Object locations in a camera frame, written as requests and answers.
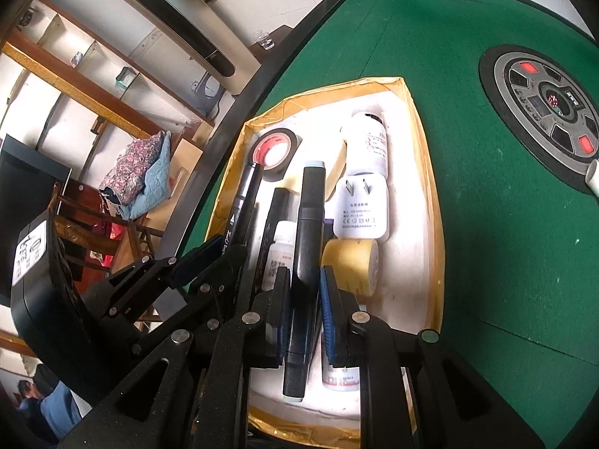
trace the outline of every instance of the electrical tape roll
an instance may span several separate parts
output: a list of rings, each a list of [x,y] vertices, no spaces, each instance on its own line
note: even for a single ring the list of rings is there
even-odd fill
[[[296,150],[298,137],[295,133],[287,128],[275,128],[256,140],[247,160],[264,165],[263,180],[274,183],[283,179]]]

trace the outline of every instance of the air conditioner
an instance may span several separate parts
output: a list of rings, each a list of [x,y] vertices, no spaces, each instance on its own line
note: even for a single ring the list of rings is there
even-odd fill
[[[229,27],[202,0],[125,0],[180,45],[231,94],[260,67]]]

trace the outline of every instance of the glass cup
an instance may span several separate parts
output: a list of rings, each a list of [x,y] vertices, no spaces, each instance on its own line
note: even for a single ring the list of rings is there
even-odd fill
[[[268,32],[258,30],[252,35],[254,42],[259,43],[264,50],[268,51],[274,47],[273,39]]]

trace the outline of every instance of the white phone charger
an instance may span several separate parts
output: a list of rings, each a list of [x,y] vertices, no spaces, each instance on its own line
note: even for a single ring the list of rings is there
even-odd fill
[[[389,237],[389,190],[381,174],[342,177],[327,208],[337,238],[376,239]]]

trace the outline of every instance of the handwritten label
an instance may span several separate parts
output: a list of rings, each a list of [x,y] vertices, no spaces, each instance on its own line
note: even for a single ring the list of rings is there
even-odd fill
[[[14,256],[13,285],[21,280],[46,252],[46,221],[23,238]]]

